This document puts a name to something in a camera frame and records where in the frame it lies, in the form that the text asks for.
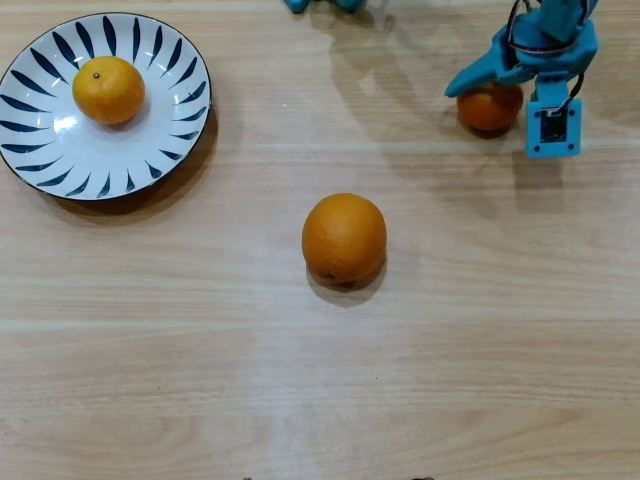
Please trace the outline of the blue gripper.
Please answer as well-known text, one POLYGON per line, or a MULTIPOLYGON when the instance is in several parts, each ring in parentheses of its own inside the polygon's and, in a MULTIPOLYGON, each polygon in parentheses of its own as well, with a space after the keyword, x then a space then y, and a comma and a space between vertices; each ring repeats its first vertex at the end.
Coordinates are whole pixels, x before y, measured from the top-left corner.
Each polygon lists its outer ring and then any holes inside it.
POLYGON ((494 35, 499 50, 488 51, 461 70, 445 96, 460 97, 492 83, 523 84, 540 72, 584 73, 598 51, 598 40, 593 22, 578 20, 557 13, 517 15, 494 35))

